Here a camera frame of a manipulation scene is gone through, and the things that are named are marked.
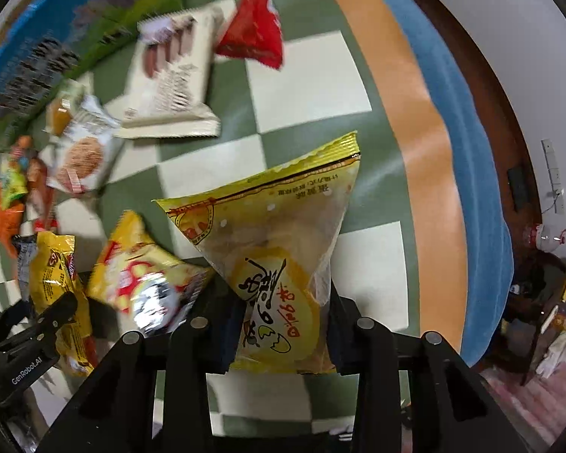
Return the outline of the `yellow guoba snack bag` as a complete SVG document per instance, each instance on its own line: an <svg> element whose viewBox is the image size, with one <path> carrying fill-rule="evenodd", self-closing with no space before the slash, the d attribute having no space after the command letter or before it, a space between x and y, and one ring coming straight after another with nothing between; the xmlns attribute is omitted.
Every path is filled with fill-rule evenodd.
<svg viewBox="0 0 566 453"><path fill-rule="evenodd" d="M119 311L151 336L172 328L178 314L214 278L214 270L182 261L148 234L127 210L106 241L86 293Z"/></svg>

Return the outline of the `yellow egg cake packet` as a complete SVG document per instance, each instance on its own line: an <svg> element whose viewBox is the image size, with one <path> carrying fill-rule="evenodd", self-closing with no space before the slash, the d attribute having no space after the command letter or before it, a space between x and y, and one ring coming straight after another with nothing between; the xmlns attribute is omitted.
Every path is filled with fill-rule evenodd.
<svg viewBox="0 0 566 453"><path fill-rule="evenodd" d="M324 373L331 257L361 161L357 132L206 192L159 199L246 303L235 366Z"/></svg>

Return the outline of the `white Franzzi cookie packet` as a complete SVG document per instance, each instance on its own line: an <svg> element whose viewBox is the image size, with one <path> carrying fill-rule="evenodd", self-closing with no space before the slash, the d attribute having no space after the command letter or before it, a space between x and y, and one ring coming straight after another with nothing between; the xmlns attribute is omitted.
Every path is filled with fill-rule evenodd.
<svg viewBox="0 0 566 453"><path fill-rule="evenodd" d="M204 6L138 23L126 77L124 139L217 137L221 121L205 103L214 39L223 13Z"/></svg>

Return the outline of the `orange snack packet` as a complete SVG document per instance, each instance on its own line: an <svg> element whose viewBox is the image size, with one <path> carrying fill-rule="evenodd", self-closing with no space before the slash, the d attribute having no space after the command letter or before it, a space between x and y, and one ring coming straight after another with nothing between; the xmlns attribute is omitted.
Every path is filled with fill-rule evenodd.
<svg viewBox="0 0 566 453"><path fill-rule="evenodd" d="M20 232L24 211L24 203L18 200L12 206L3 209L0 189L0 243L12 259L18 257L17 250L12 244L12 237Z"/></svg>

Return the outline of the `brown snack packet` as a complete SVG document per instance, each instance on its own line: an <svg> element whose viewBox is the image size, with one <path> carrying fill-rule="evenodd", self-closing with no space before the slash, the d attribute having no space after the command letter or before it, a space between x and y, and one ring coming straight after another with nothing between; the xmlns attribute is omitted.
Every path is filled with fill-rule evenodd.
<svg viewBox="0 0 566 453"><path fill-rule="evenodd" d="M26 171L27 203L32 206L37 217L34 231L51 231L56 233L58 222L54 211L54 188L47 184L48 167L39 157L33 157Z"/></svg>

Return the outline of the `dark bedside table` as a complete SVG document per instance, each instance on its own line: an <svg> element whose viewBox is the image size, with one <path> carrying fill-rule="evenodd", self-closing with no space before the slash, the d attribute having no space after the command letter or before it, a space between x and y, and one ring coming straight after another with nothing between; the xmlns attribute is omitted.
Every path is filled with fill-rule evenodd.
<svg viewBox="0 0 566 453"><path fill-rule="evenodd" d="M487 352L487 361L526 385L560 335L553 323L566 311L566 259L533 250L520 261Z"/></svg>

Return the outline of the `green colourful candy packet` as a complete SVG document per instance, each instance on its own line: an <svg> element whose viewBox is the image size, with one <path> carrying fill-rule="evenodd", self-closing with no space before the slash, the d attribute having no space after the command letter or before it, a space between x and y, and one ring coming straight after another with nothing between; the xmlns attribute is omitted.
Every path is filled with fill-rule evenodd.
<svg viewBox="0 0 566 453"><path fill-rule="evenodd" d="M0 167L0 205L3 210L27 194L27 170L33 158L33 142L28 135L20 136L3 157Z"/></svg>

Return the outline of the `white round cracker packet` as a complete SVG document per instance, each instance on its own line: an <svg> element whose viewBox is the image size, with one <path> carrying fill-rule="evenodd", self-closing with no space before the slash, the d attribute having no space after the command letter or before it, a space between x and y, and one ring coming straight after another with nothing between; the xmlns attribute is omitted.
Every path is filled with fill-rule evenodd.
<svg viewBox="0 0 566 453"><path fill-rule="evenodd" d="M98 190L122 149L119 129L120 121L104 110L96 96L83 97L56 142L48 185L72 195Z"/></svg>

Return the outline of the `clear packet with orange ball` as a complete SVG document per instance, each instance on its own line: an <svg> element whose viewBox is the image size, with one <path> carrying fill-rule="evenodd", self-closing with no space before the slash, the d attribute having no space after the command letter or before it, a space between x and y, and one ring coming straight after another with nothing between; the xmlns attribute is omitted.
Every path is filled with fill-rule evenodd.
<svg viewBox="0 0 566 453"><path fill-rule="evenodd" d="M85 95L85 85L67 79L46 107L46 125L43 131L52 136L61 136L77 114Z"/></svg>

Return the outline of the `blue and green carton box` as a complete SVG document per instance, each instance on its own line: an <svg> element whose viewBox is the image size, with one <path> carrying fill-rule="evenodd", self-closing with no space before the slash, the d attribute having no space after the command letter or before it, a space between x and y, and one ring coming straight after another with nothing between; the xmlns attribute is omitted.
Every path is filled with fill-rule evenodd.
<svg viewBox="0 0 566 453"><path fill-rule="evenodd" d="M34 0L0 45L0 151L65 80L134 41L140 20L181 7L182 0Z"/></svg>

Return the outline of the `green white checkered bedsheet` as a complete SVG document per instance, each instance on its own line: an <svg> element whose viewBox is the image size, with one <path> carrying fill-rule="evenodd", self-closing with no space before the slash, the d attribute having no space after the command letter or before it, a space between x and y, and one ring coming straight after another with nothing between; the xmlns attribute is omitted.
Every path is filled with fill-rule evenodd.
<svg viewBox="0 0 566 453"><path fill-rule="evenodd" d="M14 0L24 10L33 1ZM91 271L127 210L167 251L201 263L157 199L217 188L357 132L362 163L332 255L335 286L393 331L438 331L474 364L500 320L513 257L491 146L449 49L412 0L272 1L281 69L212 59L205 102L219 136L127 141L97 191L57 194L78 268ZM239 2L182 0L181 9L217 6L231 17ZM22 14L1 12L0 45ZM118 119L137 42L75 78Z"/></svg>

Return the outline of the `red triangular snack packet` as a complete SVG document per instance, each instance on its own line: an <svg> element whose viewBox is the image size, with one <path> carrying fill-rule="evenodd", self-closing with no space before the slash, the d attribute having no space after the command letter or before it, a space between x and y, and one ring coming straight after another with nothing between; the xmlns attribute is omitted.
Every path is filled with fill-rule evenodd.
<svg viewBox="0 0 566 453"><path fill-rule="evenodd" d="M216 55L253 59L271 69L283 66L283 33L272 0L240 0L217 38Z"/></svg>

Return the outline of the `white wall power strip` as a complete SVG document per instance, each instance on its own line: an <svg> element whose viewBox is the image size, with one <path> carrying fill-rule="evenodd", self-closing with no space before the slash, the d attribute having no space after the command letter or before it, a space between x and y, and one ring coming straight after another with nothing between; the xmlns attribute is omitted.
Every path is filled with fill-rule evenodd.
<svg viewBox="0 0 566 453"><path fill-rule="evenodd" d="M560 170L556 160L555 149L550 139L541 140L547 171L549 175L552 208L556 215L564 214L564 190L561 182Z"/></svg>

